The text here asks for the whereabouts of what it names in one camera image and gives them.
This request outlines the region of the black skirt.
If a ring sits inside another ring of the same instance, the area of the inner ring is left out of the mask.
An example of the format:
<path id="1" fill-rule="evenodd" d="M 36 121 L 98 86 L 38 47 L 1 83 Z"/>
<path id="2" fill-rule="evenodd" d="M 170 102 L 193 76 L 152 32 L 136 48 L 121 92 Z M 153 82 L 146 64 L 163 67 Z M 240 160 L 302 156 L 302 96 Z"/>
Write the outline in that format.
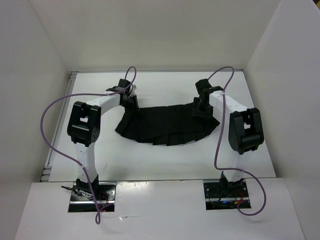
<path id="1" fill-rule="evenodd" d="M 214 117 L 193 116 L 192 106 L 187 103 L 126 110 L 115 131 L 123 138 L 154 146 L 199 141 L 209 136 L 220 123 Z"/>

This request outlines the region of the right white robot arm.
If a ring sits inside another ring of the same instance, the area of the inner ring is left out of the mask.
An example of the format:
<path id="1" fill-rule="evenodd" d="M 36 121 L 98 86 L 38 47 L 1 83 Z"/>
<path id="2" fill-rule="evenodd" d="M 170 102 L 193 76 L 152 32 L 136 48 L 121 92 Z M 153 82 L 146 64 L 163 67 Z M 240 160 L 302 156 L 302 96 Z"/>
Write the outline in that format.
<path id="1" fill-rule="evenodd" d="M 220 121 L 220 134 L 214 154 L 214 167 L 221 171 L 220 193 L 229 197 L 243 181 L 246 163 L 252 152 L 264 142 L 261 113 L 227 95 L 208 79 L 195 84 L 198 97 L 193 99 L 192 115 Z"/>

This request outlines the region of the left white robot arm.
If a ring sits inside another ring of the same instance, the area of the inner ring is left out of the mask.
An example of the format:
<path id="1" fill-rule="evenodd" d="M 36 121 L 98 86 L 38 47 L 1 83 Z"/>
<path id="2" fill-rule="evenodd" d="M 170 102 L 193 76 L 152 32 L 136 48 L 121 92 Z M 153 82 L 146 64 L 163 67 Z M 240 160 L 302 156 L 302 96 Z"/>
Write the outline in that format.
<path id="1" fill-rule="evenodd" d="M 101 118 L 107 111 L 118 107 L 138 110 L 135 85 L 126 79 L 120 79 L 118 85 L 87 102 L 76 101 L 73 104 L 67 126 L 79 162 L 76 188 L 88 200 L 99 196 L 99 175 L 95 166 L 95 142 L 101 133 Z"/>

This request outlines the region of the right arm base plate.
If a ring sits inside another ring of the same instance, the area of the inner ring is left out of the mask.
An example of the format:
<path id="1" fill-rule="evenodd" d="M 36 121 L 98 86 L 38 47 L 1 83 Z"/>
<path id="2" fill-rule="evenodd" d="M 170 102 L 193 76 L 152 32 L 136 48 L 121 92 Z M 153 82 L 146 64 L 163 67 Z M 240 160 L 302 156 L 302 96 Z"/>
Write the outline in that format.
<path id="1" fill-rule="evenodd" d="M 249 192 L 245 182 L 241 187 L 227 192 L 223 191 L 217 180 L 204 181 L 203 189 L 207 211 L 237 209 L 238 203 L 240 203 L 240 209 L 251 208 Z"/>

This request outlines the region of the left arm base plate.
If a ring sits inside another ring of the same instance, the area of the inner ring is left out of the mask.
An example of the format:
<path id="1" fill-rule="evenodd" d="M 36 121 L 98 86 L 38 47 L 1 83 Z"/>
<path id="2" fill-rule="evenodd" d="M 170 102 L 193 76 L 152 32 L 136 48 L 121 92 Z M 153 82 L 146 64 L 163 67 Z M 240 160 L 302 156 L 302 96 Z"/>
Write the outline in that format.
<path id="1" fill-rule="evenodd" d="M 98 190 L 95 190 L 97 205 L 102 212 L 115 211 L 116 187 L 117 185 L 115 182 L 100 182 Z M 71 191 L 68 207 L 69 213 L 97 211 L 91 193 L 78 190 L 75 183 L 73 184 L 73 187 L 62 186 L 62 188 Z"/>

